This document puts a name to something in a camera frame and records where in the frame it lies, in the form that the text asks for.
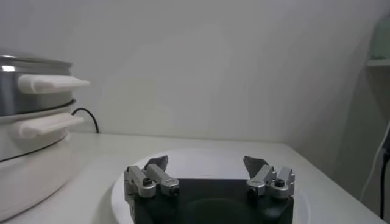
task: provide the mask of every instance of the metal bracket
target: metal bracket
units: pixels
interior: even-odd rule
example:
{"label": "metal bracket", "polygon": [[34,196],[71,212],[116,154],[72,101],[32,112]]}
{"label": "metal bracket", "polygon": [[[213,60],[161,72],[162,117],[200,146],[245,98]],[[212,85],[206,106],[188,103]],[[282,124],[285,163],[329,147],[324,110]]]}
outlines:
{"label": "metal bracket", "polygon": [[252,178],[246,181],[248,186],[248,196],[259,197],[266,193],[267,185],[276,179],[274,167],[263,165],[260,171]]}
{"label": "metal bracket", "polygon": [[144,171],[145,174],[154,180],[161,187],[161,192],[168,196],[179,194],[179,180],[170,177],[156,164],[149,164]]}
{"label": "metal bracket", "polygon": [[282,167],[277,179],[270,184],[270,193],[274,198],[284,199],[294,195],[295,174],[293,170]]}
{"label": "metal bracket", "polygon": [[138,194],[151,198],[156,194],[156,183],[148,178],[138,166],[129,166],[124,172],[125,195]]}

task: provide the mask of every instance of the white countertop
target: white countertop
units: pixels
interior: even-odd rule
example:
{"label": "white countertop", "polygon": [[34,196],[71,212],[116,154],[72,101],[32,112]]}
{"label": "white countertop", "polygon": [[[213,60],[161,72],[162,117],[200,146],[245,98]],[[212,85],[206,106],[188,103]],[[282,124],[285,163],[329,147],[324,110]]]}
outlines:
{"label": "white countertop", "polygon": [[310,200],[312,223],[385,223],[283,144],[73,133],[71,148],[76,154],[73,179],[47,200],[6,224],[116,223],[110,194],[122,171],[148,155],[188,148],[264,152],[273,160],[280,158],[283,165],[294,170]]}

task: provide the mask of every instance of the screw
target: screw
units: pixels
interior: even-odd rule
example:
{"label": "screw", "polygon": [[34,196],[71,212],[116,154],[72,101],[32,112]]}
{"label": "screw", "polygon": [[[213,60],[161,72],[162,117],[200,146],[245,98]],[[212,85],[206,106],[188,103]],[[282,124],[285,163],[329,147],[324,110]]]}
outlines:
{"label": "screw", "polygon": [[285,181],[282,179],[276,179],[275,180],[275,187],[284,187],[285,186]]}
{"label": "screw", "polygon": [[249,198],[257,198],[257,190],[254,188],[249,188],[247,194]]}
{"label": "screw", "polygon": [[179,189],[178,188],[172,188],[169,190],[169,194],[172,196],[177,196],[179,194]]}
{"label": "screw", "polygon": [[153,183],[153,181],[152,181],[149,177],[147,177],[147,178],[145,178],[145,179],[142,180],[142,185],[143,185],[143,186],[149,186],[149,185],[151,185],[152,183]]}

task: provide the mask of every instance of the black power cord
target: black power cord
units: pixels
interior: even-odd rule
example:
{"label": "black power cord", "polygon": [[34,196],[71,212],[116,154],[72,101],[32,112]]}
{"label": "black power cord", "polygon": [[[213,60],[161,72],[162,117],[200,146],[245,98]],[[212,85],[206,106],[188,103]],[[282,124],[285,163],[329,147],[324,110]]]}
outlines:
{"label": "black power cord", "polygon": [[71,114],[75,115],[80,110],[87,112],[91,116],[91,118],[93,120],[93,123],[95,124],[96,133],[99,134],[100,133],[100,129],[99,129],[99,126],[98,126],[98,122],[96,121],[95,116],[88,109],[86,109],[84,107],[79,107],[79,108],[76,108]]}
{"label": "black power cord", "polygon": [[386,166],[390,160],[390,152],[389,150],[385,151],[383,154],[383,164],[380,172],[380,215],[379,217],[383,219],[385,214],[385,174],[386,174]]}

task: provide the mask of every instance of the white plate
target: white plate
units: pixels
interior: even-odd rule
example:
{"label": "white plate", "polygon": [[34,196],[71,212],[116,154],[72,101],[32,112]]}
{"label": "white plate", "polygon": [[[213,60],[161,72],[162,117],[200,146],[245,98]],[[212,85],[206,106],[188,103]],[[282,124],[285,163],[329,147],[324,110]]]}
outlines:
{"label": "white plate", "polygon": [[[150,158],[168,155],[169,162],[166,172],[175,178],[219,178],[248,179],[249,175],[243,163],[244,152],[223,149],[184,149],[173,150],[151,155],[135,163],[143,167]],[[258,155],[276,168],[282,164],[274,164],[265,155]],[[124,201],[123,173],[116,180],[111,193],[111,206],[119,224],[133,224],[129,205]],[[306,196],[296,183],[294,196],[294,224],[309,224],[310,212]]]}

